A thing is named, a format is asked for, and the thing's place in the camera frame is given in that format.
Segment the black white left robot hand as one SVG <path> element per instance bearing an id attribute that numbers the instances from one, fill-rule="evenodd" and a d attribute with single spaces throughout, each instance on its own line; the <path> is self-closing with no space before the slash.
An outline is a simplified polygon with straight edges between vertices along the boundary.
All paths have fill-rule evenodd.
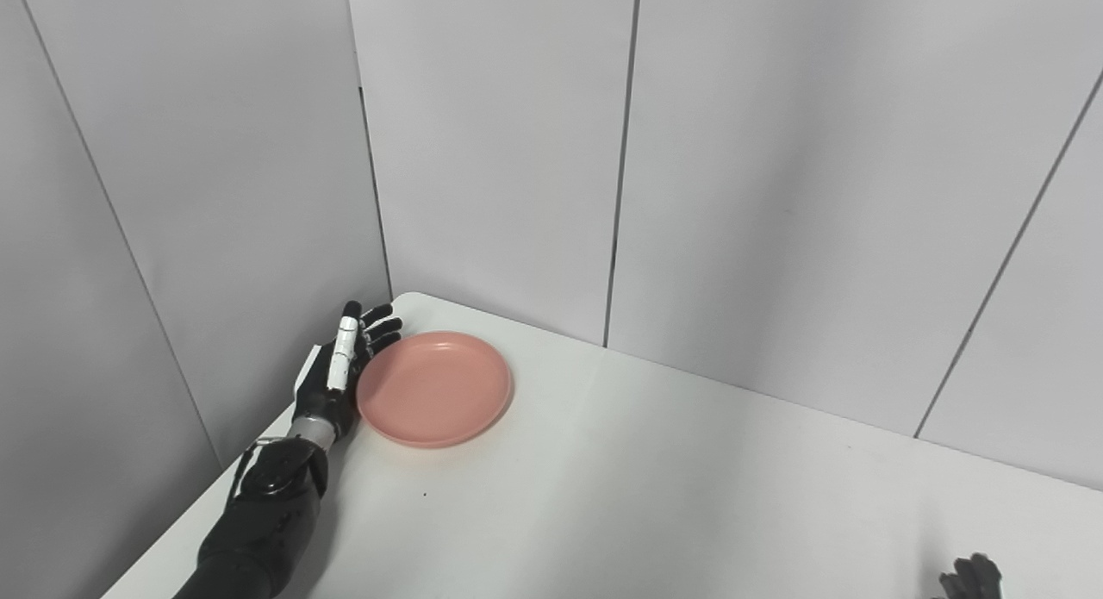
<path id="1" fill-rule="evenodd" d="M 310 441 L 328 451 L 358 421 L 358 377 L 383 349 L 401 339 L 401 319 L 390 303 L 363 311 L 344 304 L 333 340 L 315 346 L 296 379 L 296 403 L 289 438 Z"/>

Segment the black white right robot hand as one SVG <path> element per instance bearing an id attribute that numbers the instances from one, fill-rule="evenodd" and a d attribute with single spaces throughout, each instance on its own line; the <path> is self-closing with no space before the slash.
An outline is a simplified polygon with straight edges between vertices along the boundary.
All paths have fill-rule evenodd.
<path id="1" fill-rule="evenodd" d="M 1003 575 L 986 553 L 974 552 L 968 558 L 957 558 L 952 567 L 953 571 L 938 576 L 945 598 L 1004 598 Z"/>

